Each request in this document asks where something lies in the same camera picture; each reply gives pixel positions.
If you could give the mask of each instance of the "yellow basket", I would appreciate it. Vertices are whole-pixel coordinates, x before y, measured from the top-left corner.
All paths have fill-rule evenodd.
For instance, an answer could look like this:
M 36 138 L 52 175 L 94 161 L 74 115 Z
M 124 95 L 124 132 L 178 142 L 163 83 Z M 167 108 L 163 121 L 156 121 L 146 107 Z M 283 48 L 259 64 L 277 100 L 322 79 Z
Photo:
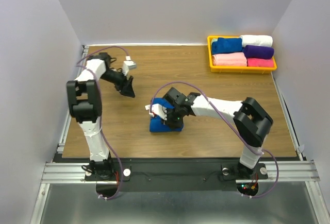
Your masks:
M 269 74 L 272 71 L 277 69 L 275 58 L 273 57 L 274 67 L 245 67 L 245 66 L 214 66 L 212 64 L 212 53 L 211 53 L 211 40 L 222 38 L 238 38 L 237 36 L 208 36 L 207 37 L 207 46 L 208 46 L 208 55 L 210 61 L 211 72 L 227 72 L 227 73 L 257 73 L 257 74 Z

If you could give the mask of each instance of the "white towel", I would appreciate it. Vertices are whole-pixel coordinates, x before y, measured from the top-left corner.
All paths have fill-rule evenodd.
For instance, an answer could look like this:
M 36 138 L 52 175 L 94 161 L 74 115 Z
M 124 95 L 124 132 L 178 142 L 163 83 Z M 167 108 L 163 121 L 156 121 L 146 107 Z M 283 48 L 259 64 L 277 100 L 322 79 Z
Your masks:
M 241 35 L 242 47 L 247 45 L 260 45 L 266 47 L 272 47 L 273 38 L 269 35 Z

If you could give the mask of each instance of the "purple towel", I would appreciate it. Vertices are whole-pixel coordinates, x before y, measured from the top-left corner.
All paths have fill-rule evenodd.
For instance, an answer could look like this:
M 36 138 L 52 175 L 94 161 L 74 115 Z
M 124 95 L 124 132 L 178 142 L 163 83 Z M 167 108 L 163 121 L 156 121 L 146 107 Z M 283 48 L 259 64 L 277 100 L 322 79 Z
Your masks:
M 271 59 L 274 55 L 274 48 L 257 45 L 247 45 L 244 50 L 246 58 Z

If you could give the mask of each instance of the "gray wall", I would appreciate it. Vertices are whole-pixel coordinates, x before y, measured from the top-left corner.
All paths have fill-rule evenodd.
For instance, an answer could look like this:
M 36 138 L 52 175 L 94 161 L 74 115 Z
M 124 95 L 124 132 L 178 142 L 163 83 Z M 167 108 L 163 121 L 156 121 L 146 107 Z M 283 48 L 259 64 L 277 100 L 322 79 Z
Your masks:
M 0 0 L 0 223 L 29 223 L 80 42 L 58 0 Z
M 80 41 L 206 43 L 210 34 L 271 34 L 291 0 L 60 0 Z
M 283 92 L 305 154 L 314 159 L 330 208 L 329 0 L 292 0 L 273 36 Z

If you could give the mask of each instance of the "wooden tabletop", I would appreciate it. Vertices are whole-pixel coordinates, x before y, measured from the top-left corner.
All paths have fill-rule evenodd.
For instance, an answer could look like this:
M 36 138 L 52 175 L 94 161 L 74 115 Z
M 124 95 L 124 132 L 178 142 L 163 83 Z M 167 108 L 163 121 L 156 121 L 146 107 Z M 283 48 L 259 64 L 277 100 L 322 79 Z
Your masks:
M 145 105 L 156 90 L 170 81 L 186 81 L 201 88 L 207 96 L 224 100 L 255 98 L 274 120 L 264 148 L 277 157 L 296 153 L 278 100 L 271 75 L 211 73 L 206 46 L 132 46 L 126 47 L 138 68 L 134 76 L 135 98 L 120 95 L 112 83 L 100 80 L 103 102 L 103 131 L 120 157 L 240 157 L 242 142 L 220 119 L 188 116 L 182 132 L 150 133 L 150 117 Z M 92 53 L 101 47 L 90 47 Z M 121 67 L 124 53 L 106 50 Z M 174 84 L 180 92 L 195 90 Z M 158 97 L 169 89 L 163 89 Z M 71 120 L 64 158 L 88 158 L 89 150 L 75 119 Z

